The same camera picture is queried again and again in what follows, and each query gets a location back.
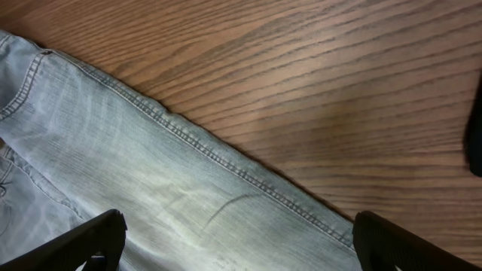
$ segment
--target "wooden table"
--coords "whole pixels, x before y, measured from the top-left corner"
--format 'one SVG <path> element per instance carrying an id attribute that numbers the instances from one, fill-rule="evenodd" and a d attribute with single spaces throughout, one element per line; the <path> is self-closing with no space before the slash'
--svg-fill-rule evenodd
<path id="1" fill-rule="evenodd" d="M 481 20 L 481 0 L 0 0 L 0 28 L 479 266 L 482 179 L 462 136 Z"/>

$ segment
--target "folded denim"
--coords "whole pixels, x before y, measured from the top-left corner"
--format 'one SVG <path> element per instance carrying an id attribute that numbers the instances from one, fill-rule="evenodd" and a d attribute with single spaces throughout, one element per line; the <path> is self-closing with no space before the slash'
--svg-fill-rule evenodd
<path id="1" fill-rule="evenodd" d="M 204 129 L 0 32 L 0 263 L 108 209 L 125 270 L 360 270 L 352 223 Z"/>

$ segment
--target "wood grain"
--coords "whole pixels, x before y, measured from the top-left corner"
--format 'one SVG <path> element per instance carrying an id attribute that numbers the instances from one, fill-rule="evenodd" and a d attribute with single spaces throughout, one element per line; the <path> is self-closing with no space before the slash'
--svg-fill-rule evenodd
<path id="1" fill-rule="evenodd" d="M 481 0 L 0 0 L 0 28 L 479 266 L 482 180 L 462 137 L 481 20 Z"/>

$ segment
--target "black object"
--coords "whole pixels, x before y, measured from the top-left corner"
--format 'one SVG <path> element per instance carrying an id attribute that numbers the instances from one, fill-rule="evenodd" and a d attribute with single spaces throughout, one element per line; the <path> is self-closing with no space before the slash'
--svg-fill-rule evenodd
<path id="1" fill-rule="evenodd" d="M 0 266 L 0 271 L 115 271 L 126 239 L 126 221 L 109 210 Z"/>
<path id="2" fill-rule="evenodd" d="M 363 271 L 482 270 L 373 212 L 356 215 L 353 245 Z"/>
<path id="3" fill-rule="evenodd" d="M 482 177 L 482 82 L 479 83 L 465 129 L 464 149 L 470 171 L 474 175 Z"/>

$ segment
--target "jeans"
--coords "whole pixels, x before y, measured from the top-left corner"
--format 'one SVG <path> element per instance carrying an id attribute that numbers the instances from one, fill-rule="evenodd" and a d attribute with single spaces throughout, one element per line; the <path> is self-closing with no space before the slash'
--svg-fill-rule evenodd
<path id="1" fill-rule="evenodd" d="M 204 129 L 0 32 L 0 263 L 103 213 L 125 270 L 360 270 L 352 223 Z"/>

